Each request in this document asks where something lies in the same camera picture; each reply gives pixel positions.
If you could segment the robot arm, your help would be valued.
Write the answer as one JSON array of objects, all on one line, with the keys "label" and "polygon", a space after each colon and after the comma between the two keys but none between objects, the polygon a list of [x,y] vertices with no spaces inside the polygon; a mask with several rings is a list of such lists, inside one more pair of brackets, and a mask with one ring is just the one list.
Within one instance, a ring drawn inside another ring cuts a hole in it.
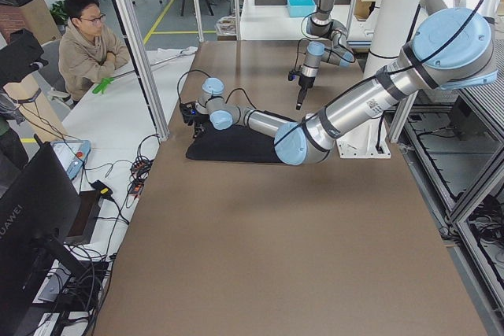
[{"label": "robot arm", "polygon": [[300,110],[307,92],[314,85],[321,62],[348,66],[355,61],[354,54],[347,46],[347,28],[331,17],[335,0],[318,0],[316,11],[309,15],[306,33],[315,38],[308,43],[301,65],[289,73],[298,77],[300,90],[296,109]]},{"label": "robot arm", "polygon": [[494,39],[490,18],[464,7],[442,9],[421,23],[394,61],[299,122],[227,104],[221,96],[224,84],[217,78],[203,83],[194,112],[209,116],[217,130],[238,124],[272,137],[275,155],[285,164],[319,163],[330,156],[336,139],[419,90],[496,81],[496,72],[484,73],[493,57]]}]

